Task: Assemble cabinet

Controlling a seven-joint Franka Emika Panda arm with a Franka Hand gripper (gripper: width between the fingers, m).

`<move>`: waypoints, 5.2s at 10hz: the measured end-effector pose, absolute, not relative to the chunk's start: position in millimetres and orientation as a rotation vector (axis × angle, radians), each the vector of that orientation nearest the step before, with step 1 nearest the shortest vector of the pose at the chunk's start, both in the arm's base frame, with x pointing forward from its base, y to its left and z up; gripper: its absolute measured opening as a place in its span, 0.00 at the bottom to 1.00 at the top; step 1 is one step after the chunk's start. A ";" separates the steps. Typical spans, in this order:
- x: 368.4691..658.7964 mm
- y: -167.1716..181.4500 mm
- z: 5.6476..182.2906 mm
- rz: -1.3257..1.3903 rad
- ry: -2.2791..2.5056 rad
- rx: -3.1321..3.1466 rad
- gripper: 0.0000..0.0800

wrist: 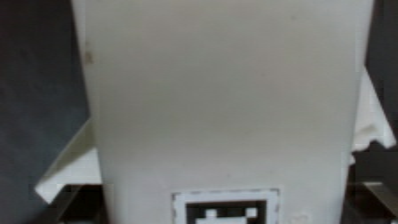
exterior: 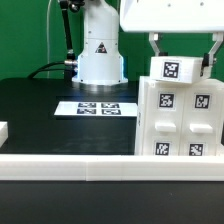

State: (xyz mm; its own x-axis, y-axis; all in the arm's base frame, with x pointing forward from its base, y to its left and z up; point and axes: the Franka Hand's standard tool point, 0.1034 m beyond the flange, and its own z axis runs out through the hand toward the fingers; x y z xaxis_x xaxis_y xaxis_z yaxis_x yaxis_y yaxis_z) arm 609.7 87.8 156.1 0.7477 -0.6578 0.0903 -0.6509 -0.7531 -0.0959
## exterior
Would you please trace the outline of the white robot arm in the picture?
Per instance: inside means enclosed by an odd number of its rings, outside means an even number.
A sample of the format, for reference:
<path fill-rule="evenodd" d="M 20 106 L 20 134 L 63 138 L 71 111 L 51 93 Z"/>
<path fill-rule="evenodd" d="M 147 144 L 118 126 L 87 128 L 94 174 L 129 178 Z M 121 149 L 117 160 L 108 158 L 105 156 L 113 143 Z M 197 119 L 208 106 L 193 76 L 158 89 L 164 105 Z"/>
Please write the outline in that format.
<path fill-rule="evenodd" d="M 121 0 L 119 10 L 105 0 L 87 0 L 76 82 L 116 85 L 127 81 L 118 52 L 119 29 L 149 34 L 155 52 L 152 79 L 195 83 L 211 75 L 215 54 L 224 44 L 224 0 Z M 210 33 L 214 45 L 202 57 L 167 56 L 158 46 L 162 33 Z"/>

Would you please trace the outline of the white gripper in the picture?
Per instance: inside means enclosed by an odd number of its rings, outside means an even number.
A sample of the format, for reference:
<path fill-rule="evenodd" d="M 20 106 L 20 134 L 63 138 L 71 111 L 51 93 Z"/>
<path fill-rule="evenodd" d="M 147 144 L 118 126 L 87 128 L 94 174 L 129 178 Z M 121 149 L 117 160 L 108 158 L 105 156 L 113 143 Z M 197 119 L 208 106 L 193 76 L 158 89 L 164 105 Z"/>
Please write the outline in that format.
<path fill-rule="evenodd" d="M 205 53 L 202 69 L 216 63 L 224 45 L 224 0 L 121 0 L 120 25 L 126 32 L 150 32 L 156 56 L 167 56 L 160 33 L 213 33 L 213 46 Z"/>

